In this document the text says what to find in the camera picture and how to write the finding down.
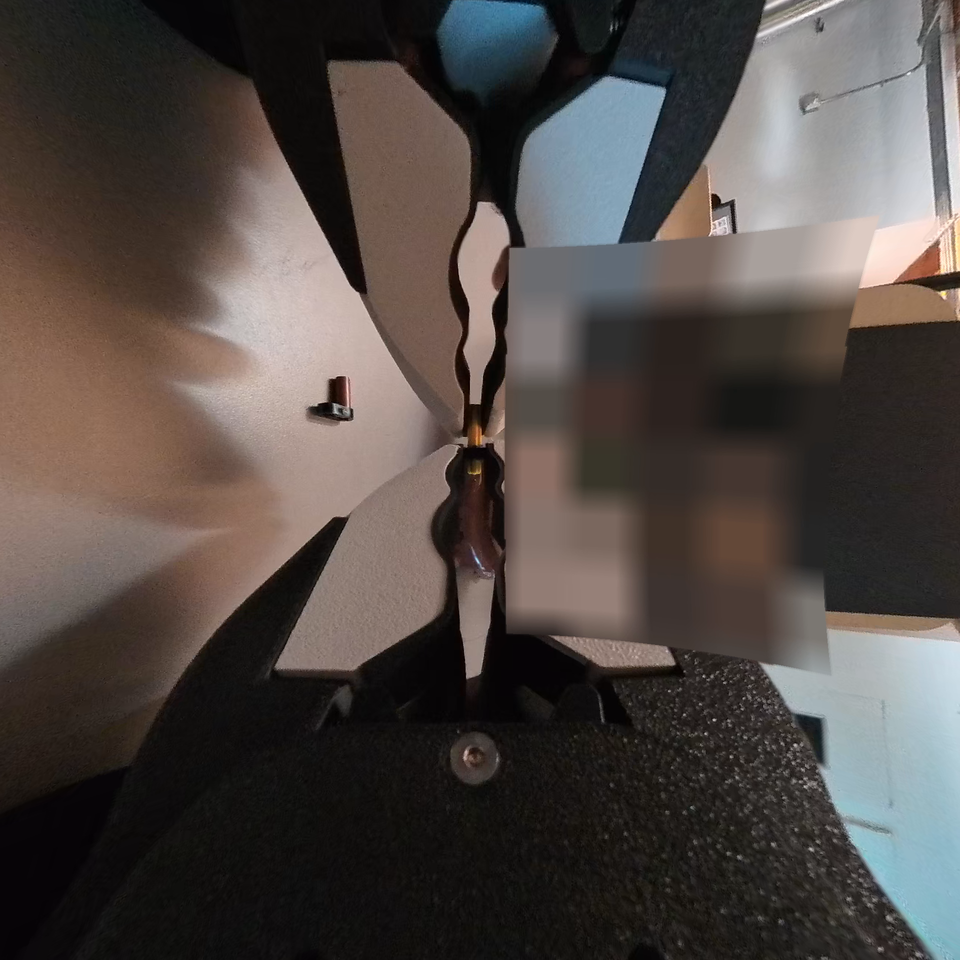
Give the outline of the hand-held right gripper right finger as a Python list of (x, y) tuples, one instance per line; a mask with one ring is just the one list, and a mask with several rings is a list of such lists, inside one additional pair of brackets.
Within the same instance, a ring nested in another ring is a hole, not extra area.
[(481, 446), (480, 484), (485, 505), (480, 508), (485, 549), (493, 579), (492, 612), (483, 671), (493, 671), (494, 641), (506, 637), (511, 663), (532, 672), (537, 681), (577, 669), (589, 681), (602, 677), (667, 675), (677, 671), (677, 661), (664, 646), (619, 642), (577, 636), (555, 636), (510, 631), (506, 625), (506, 554), (504, 546), (504, 505), (502, 455), (505, 446)]

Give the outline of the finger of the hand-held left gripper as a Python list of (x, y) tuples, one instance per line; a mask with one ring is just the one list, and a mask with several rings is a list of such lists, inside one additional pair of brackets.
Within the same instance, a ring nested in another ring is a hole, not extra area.
[(403, 377), (456, 435), (465, 394), (451, 258), (472, 211), (468, 134), (397, 62), (330, 60), (328, 78), (362, 300)]
[(515, 238), (504, 330), (505, 363), (536, 376), (570, 365), (572, 317), (599, 293), (588, 268), (621, 241), (666, 103), (664, 84), (606, 75), (585, 82), (524, 130), (510, 198)]

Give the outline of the black standing panel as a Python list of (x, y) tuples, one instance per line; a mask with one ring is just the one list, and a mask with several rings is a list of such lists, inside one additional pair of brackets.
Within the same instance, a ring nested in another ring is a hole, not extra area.
[(959, 323), (927, 286), (858, 292), (830, 493), (827, 626), (956, 638)]

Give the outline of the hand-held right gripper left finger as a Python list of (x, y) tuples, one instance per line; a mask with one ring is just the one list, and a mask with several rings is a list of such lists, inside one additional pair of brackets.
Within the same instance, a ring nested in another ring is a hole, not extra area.
[(434, 518), (450, 496), (445, 445), (364, 499), (350, 514), (275, 665), (306, 675), (353, 672), (438, 618), (447, 565)]

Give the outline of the brown lego stem piece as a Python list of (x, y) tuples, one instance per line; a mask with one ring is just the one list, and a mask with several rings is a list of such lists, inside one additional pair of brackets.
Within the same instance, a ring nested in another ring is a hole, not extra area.
[(494, 534), (494, 502), (487, 488), (485, 462), (469, 459), (462, 475), (457, 505), (453, 564), (458, 573), (493, 581), (500, 568), (501, 547)]

